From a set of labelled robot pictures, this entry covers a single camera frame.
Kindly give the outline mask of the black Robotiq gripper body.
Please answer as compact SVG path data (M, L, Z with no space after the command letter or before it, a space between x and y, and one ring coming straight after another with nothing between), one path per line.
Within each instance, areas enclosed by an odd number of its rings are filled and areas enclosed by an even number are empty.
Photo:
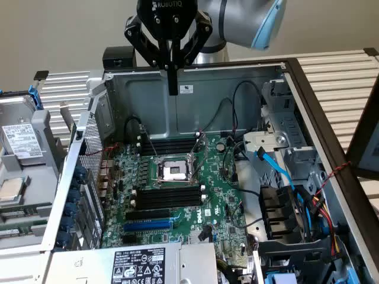
M182 40L197 11L197 1L137 1L137 15L157 41Z

